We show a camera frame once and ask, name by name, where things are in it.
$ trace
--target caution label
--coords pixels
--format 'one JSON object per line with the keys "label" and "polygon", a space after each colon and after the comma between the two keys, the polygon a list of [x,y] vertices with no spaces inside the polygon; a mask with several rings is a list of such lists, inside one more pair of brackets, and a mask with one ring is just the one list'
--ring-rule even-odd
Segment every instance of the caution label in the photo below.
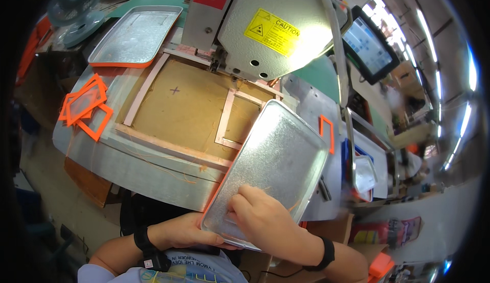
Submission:
{"label": "caution label", "polygon": [[299,44],[296,27],[262,8],[255,13],[244,35],[287,57]]}

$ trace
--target cable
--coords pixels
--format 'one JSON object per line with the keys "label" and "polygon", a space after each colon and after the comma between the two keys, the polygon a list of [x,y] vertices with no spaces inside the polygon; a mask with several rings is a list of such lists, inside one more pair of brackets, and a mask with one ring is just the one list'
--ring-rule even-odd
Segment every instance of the cable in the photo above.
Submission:
{"label": "cable", "polygon": [[276,273],[273,273],[273,272],[270,272],[270,271],[265,271],[265,270],[262,270],[261,272],[263,273],[268,273],[268,274],[271,274],[271,275],[275,275],[275,276],[278,276],[279,278],[289,278],[289,277],[292,277],[294,275],[297,275],[298,273],[300,273],[301,271],[303,271],[303,268],[299,269],[298,271],[290,274],[290,275],[287,275],[287,276],[282,276],[282,275],[279,275],[279,274],[276,274]]}
{"label": "cable", "polygon": [[344,44],[342,42],[342,34],[340,32],[339,20],[335,13],[332,0],[322,0],[323,7],[325,8],[325,14],[330,22],[330,28],[332,29],[332,36],[334,41],[334,51],[337,60],[337,72],[339,80],[339,97],[340,106],[345,108],[348,100],[349,93],[349,81],[347,76],[346,67],[346,55],[344,53]]}
{"label": "cable", "polygon": [[248,279],[245,278],[247,280],[247,282],[250,282],[250,280],[252,280],[252,276],[250,275],[250,273],[247,271],[247,270],[240,270],[242,273],[247,273],[248,274]]}

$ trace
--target black wristband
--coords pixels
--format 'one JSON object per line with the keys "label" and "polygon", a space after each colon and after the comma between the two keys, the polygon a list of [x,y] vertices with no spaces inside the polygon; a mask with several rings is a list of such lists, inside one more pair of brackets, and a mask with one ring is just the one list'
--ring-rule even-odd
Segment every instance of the black wristband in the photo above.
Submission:
{"label": "black wristband", "polygon": [[325,237],[320,237],[323,240],[323,246],[325,247],[325,252],[323,253],[323,258],[320,264],[317,266],[303,266],[306,271],[322,271],[331,262],[335,261],[335,248],[334,243]]}
{"label": "black wristband", "polygon": [[153,255],[158,249],[148,239],[148,227],[138,227],[134,231],[134,243],[141,251],[143,256]]}

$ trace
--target metal tray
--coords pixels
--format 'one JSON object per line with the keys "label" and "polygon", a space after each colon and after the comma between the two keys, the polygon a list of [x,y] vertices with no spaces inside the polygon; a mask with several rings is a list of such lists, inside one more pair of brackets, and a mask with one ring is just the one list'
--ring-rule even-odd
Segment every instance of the metal tray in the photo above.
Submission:
{"label": "metal tray", "polygon": [[378,176],[370,156],[355,157],[356,181],[354,188],[358,193],[365,193],[375,188],[378,184]]}
{"label": "metal tray", "polygon": [[259,114],[201,220],[201,229],[225,242],[260,251],[246,241],[227,215],[230,198],[250,184],[277,199],[299,222],[322,174],[330,146],[305,121],[277,100]]}
{"label": "metal tray", "polygon": [[89,64],[94,67],[149,66],[182,9],[167,5],[133,7],[95,47],[89,56]]}

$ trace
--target blue fan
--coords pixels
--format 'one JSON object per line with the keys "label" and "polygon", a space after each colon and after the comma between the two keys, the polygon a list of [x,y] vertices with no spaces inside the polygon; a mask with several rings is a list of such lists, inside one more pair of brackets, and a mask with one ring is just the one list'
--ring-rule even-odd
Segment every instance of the blue fan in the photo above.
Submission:
{"label": "blue fan", "polygon": [[90,36],[104,23],[104,13],[91,12],[100,0],[51,0],[47,16],[57,27],[71,25],[63,38],[66,47],[73,47]]}

